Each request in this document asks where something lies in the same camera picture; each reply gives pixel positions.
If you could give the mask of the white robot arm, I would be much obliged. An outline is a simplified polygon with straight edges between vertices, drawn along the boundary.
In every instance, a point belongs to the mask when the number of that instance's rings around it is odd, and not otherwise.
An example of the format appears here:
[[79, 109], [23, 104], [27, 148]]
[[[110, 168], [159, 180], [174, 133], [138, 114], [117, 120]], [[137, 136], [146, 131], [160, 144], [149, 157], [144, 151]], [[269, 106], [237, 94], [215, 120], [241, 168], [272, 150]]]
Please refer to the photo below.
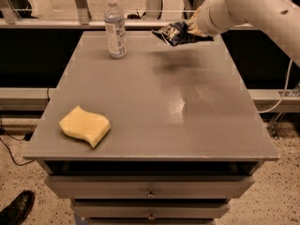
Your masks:
[[190, 34], [214, 37], [248, 23], [300, 67], [300, 7], [291, 0], [205, 0], [187, 21]]

